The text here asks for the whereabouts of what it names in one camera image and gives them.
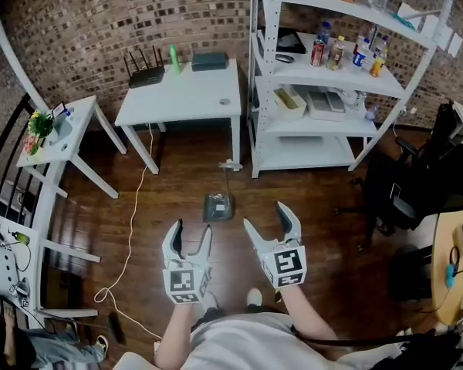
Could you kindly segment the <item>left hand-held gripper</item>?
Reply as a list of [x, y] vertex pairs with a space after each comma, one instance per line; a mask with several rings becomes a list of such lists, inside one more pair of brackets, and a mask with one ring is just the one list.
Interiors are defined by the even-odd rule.
[[181, 253], [182, 230], [182, 219], [178, 219], [166, 233], [162, 244], [165, 291], [174, 304], [202, 304], [211, 282], [212, 227], [207, 225], [198, 249], [185, 258]]

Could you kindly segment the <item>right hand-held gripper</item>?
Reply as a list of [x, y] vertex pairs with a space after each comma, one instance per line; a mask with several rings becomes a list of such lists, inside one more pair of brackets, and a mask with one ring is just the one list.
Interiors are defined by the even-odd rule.
[[299, 218], [284, 203], [277, 201], [276, 210], [284, 233], [283, 242], [265, 240], [252, 223], [243, 219], [243, 224], [254, 248], [259, 255], [262, 270], [275, 289], [304, 282], [307, 272], [306, 251], [301, 242], [301, 223]]

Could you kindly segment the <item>dark long-handled dustpan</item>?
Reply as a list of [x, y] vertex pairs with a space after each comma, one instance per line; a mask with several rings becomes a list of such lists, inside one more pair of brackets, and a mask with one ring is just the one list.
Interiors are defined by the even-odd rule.
[[234, 198], [229, 190], [228, 172], [240, 171], [242, 165], [228, 159], [219, 163], [218, 167], [223, 171], [225, 178], [225, 191], [223, 193], [208, 193], [204, 197], [203, 221], [205, 223], [231, 220], [234, 216]]

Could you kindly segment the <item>person's right forearm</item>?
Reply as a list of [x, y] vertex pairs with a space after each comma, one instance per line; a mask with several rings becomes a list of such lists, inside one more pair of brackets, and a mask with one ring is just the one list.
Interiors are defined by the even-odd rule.
[[289, 285], [280, 289], [282, 299], [295, 329], [305, 338], [335, 340], [335, 331], [324, 321], [309, 303], [299, 285]]

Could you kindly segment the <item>person's left forearm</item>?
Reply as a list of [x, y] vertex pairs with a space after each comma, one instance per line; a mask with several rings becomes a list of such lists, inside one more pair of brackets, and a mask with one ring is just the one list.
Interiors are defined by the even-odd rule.
[[180, 370], [191, 346], [194, 305], [176, 304], [164, 336], [155, 353], [154, 364], [160, 370]]

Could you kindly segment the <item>person's dark trousers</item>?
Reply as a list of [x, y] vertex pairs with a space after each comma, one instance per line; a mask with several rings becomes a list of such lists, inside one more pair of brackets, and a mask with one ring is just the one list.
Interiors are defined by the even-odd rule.
[[[284, 311], [277, 310], [267, 305], [248, 304], [244, 309], [245, 314], [254, 314], [254, 313], [262, 313], [262, 312], [284, 314]], [[198, 319], [198, 321], [191, 327], [191, 331], [194, 332], [200, 326], [208, 322], [212, 322], [220, 318], [226, 317], [226, 316], [227, 316], [227, 313], [221, 308], [217, 308], [217, 307], [209, 308], [204, 313], [204, 316]]]

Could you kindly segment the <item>white tray with yellow contents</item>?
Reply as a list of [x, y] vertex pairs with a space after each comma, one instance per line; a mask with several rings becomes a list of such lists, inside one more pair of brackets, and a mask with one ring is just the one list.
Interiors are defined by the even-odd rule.
[[276, 117], [282, 121], [301, 119], [306, 110], [306, 101], [292, 85], [283, 85], [274, 91]]

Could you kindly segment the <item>black office chair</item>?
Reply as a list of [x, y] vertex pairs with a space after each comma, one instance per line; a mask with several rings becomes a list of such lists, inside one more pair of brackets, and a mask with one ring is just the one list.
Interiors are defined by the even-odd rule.
[[374, 230], [390, 236], [397, 228], [415, 230], [427, 216], [463, 210], [463, 144], [449, 140], [457, 124], [453, 101], [441, 104], [423, 146], [417, 148], [397, 136], [398, 159], [378, 152], [370, 159], [366, 176], [352, 180], [362, 190], [363, 205], [337, 207], [333, 212], [367, 216], [360, 250], [371, 245]]

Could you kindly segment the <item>black stool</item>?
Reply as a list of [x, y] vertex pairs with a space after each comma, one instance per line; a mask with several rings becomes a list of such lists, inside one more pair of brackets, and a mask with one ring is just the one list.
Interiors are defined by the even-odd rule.
[[399, 247], [390, 259], [388, 291], [396, 302], [430, 299], [432, 246]]

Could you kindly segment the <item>white desk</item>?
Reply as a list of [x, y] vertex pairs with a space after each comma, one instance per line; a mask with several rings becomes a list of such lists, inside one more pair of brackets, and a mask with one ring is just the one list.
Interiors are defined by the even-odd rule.
[[191, 64], [176, 74], [166, 68], [158, 84], [129, 89], [115, 125], [120, 127], [151, 173], [159, 168], [134, 127], [155, 123], [163, 132], [166, 122], [195, 119], [229, 119], [232, 162], [240, 169], [240, 125], [242, 105], [238, 84], [238, 65], [229, 59], [225, 69], [195, 72]]

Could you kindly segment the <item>white work table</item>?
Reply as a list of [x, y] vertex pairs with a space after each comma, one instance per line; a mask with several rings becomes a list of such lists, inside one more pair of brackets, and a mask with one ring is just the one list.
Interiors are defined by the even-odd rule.
[[[30, 238], [28, 246], [8, 234], [8, 230], [20, 231]], [[0, 294], [4, 300], [17, 307], [32, 321], [43, 325], [45, 318], [69, 320], [96, 317], [96, 309], [48, 309], [40, 303], [42, 287], [42, 261], [44, 250], [56, 251], [85, 261], [99, 263], [100, 257], [78, 251], [64, 244], [57, 244], [40, 237], [39, 232], [0, 216], [0, 247], [15, 256], [19, 282], [10, 294]]]

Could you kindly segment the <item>small clear bottle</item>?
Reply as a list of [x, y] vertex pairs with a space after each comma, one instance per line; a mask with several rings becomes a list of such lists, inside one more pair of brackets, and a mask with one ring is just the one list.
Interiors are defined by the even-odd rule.
[[349, 107], [353, 107], [354, 109], [365, 107], [367, 94], [364, 91], [350, 90], [346, 97]]

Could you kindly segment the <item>small white side table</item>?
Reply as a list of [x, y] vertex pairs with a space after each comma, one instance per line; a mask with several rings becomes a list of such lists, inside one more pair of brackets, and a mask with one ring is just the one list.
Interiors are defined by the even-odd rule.
[[96, 184], [104, 193], [113, 199], [117, 199], [119, 194], [114, 190], [101, 176], [99, 176], [80, 156], [79, 147], [90, 123], [92, 117], [95, 117], [106, 134], [112, 140], [117, 149], [125, 154], [127, 148], [122, 143], [119, 136], [116, 134], [114, 128], [110, 125], [109, 121], [102, 112], [95, 96], [90, 96], [72, 103], [66, 104], [67, 111], [70, 113], [69, 117], [73, 121], [73, 132], [67, 140], [50, 146], [48, 140], [42, 145], [42, 156], [38, 163], [24, 164], [24, 152], [18, 159], [16, 166], [23, 168], [30, 173], [40, 183], [50, 187], [55, 193], [63, 198], [68, 197], [68, 193], [61, 189], [58, 184], [53, 180], [46, 177], [45, 174], [40, 173], [35, 169], [36, 166], [46, 165], [48, 163], [60, 163], [69, 161], [88, 179]]

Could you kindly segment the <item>white metal shelving rack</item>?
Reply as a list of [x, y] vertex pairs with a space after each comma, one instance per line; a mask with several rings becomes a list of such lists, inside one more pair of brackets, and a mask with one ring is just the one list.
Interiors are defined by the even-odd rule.
[[[378, 77], [355, 73], [341, 67], [333, 71], [325, 65], [311, 66], [309, 54], [295, 55], [292, 63], [275, 58], [281, 7], [284, 3], [312, 6], [351, 15], [402, 35], [424, 48], [421, 61], [407, 86], [402, 86], [388, 69]], [[425, 35], [413, 30], [386, 12], [373, 10], [363, 0], [251, 0], [248, 98], [248, 133], [252, 152], [252, 177], [266, 170], [292, 170], [319, 167], [347, 167], [354, 170], [375, 147], [403, 111], [422, 80], [438, 48], [441, 33], [451, 12], [453, 0], [444, 0], [436, 10], [434, 32]], [[301, 115], [285, 122], [272, 116], [275, 89], [282, 86], [320, 86], [363, 91], [397, 99], [380, 127], [365, 120], [359, 111], [347, 113], [343, 122], [310, 119]]]

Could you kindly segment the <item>green oval gadget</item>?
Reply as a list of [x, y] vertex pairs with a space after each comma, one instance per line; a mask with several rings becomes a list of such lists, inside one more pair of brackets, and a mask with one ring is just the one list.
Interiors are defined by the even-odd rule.
[[30, 243], [30, 238], [28, 235], [20, 232], [20, 231], [13, 231], [11, 232], [10, 230], [8, 230], [8, 234], [12, 237], [15, 238], [15, 240], [21, 244], [24, 244], [26, 246], [29, 245]]

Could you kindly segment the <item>round wooden table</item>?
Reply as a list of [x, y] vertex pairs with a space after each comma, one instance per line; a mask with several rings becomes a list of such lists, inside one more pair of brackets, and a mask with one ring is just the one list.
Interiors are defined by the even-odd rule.
[[454, 325], [463, 316], [463, 255], [460, 256], [459, 274], [453, 285], [446, 285], [446, 268], [455, 241], [463, 236], [463, 210], [438, 215], [431, 253], [432, 303], [438, 320]]

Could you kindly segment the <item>grey cup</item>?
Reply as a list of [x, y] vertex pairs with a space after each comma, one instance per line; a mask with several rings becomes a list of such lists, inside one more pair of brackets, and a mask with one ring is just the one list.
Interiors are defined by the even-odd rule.
[[50, 146], [54, 146], [63, 140], [67, 140], [73, 132], [73, 121], [69, 117], [57, 119], [54, 122], [52, 131], [47, 136]]

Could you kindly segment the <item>black router with antennas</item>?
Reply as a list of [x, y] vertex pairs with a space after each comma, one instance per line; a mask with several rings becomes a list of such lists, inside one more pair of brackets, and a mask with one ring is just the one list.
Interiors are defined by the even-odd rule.
[[158, 84], [162, 81], [166, 72], [164, 67], [164, 60], [162, 59], [161, 50], [152, 47], [154, 54], [154, 65], [150, 65], [150, 62], [144, 55], [141, 49], [138, 49], [140, 57], [143, 60], [144, 65], [139, 67], [133, 54], [129, 52], [130, 60], [132, 62], [134, 71], [130, 71], [130, 65], [126, 57], [123, 56], [124, 65], [129, 76], [128, 86], [130, 89], [136, 89], [143, 86], [150, 86]]

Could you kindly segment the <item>black rectangular box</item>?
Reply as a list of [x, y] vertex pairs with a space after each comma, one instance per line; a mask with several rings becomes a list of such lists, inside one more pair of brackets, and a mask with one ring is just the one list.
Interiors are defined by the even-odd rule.
[[191, 61], [193, 72], [226, 69], [228, 57], [225, 52], [196, 53]]

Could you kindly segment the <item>red drink can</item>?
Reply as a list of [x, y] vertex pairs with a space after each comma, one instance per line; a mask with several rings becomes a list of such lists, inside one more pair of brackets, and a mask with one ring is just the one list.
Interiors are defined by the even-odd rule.
[[322, 39], [316, 39], [313, 42], [313, 49], [310, 59], [310, 64], [312, 66], [318, 67], [321, 65], [325, 47], [326, 43]]

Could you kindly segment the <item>yellow-capped tea bottle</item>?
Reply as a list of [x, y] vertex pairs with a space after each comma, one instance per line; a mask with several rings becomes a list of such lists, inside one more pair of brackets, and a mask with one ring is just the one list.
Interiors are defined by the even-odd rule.
[[328, 59], [326, 61], [326, 67], [330, 70], [338, 70], [340, 63], [343, 59], [343, 54], [345, 51], [344, 45], [345, 38], [342, 35], [339, 35], [330, 47]]

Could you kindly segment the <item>green bottle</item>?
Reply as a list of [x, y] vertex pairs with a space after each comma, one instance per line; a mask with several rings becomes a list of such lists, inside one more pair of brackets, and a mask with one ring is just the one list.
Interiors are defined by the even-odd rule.
[[169, 51], [170, 51], [170, 57], [171, 57], [171, 66], [174, 70], [174, 73], [176, 75], [179, 75], [181, 73], [181, 67], [180, 67], [180, 63], [178, 60], [178, 54], [177, 54], [177, 50], [175, 46], [170, 45]]

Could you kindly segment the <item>green potted plant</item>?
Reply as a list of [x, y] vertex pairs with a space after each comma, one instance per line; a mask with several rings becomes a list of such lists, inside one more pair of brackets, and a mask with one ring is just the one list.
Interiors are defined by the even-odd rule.
[[28, 133], [38, 138], [46, 138], [54, 127], [54, 119], [51, 113], [35, 110], [28, 121]]

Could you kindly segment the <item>black tablet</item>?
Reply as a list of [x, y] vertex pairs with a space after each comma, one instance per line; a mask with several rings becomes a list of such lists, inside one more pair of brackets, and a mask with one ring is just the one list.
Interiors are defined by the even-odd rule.
[[276, 51], [306, 54], [306, 47], [303, 45], [295, 29], [280, 27], [278, 30]]

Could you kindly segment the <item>blue-label water bottle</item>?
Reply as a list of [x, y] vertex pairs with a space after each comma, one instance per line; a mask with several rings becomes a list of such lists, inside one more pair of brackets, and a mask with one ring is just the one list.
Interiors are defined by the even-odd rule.
[[356, 44], [356, 50], [353, 53], [351, 69], [361, 71], [367, 56], [370, 54], [370, 40], [368, 38], [359, 41]]

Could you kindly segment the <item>black body-worn pack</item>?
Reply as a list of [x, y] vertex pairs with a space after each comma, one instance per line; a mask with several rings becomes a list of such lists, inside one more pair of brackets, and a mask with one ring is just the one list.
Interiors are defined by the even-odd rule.
[[461, 335], [456, 331], [398, 335], [401, 353], [387, 370], [455, 370], [463, 363]]

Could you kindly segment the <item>orange juice bottle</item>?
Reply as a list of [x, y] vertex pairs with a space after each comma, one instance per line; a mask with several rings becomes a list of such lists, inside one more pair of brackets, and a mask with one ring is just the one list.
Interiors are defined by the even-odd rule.
[[383, 67], [385, 66], [387, 61], [387, 48], [381, 49], [377, 54], [373, 61], [373, 65], [370, 68], [370, 74], [372, 77], [379, 77], [383, 71]]

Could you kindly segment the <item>black metal railing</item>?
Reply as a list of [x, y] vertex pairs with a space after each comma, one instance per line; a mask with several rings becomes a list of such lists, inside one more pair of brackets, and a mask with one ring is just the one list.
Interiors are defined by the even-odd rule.
[[11, 193], [5, 196], [5, 201], [2, 202], [2, 192], [5, 188], [5, 181], [8, 178], [8, 173], [12, 166], [12, 161], [15, 158], [16, 153], [19, 150], [20, 142], [25, 135], [27, 124], [25, 123], [20, 129], [19, 133], [14, 133], [18, 129], [19, 118], [29, 118], [33, 113], [33, 107], [31, 105], [31, 96], [26, 93], [19, 104], [13, 110], [9, 117], [5, 127], [0, 134], [0, 162], [5, 162], [5, 166], [2, 169], [2, 175], [0, 176], [0, 215], [7, 217], [12, 209], [12, 198], [16, 192], [19, 178], [22, 174], [22, 168], [16, 174], [15, 181], [12, 183]]

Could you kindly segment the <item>teal item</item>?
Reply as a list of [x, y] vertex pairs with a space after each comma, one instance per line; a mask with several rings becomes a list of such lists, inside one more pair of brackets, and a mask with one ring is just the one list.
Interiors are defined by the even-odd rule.
[[392, 17], [394, 19], [398, 20], [400, 24], [406, 26], [407, 28], [412, 29], [414, 31], [416, 30], [416, 28], [414, 27], [414, 25], [411, 22], [409, 22], [405, 18], [401, 18], [397, 13], [393, 13]]

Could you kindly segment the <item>white wall paper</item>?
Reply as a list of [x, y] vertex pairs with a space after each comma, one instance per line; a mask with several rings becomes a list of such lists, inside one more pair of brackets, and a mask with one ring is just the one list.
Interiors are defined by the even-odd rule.
[[459, 49], [461, 48], [462, 42], [463, 38], [457, 32], [455, 32], [448, 47], [448, 54], [455, 58], [459, 52]]
[[441, 30], [440, 37], [438, 39], [438, 47], [445, 51], [448, 47], [449, 40], [453, 34], [453, 30], [448, 26], [444, 26]]

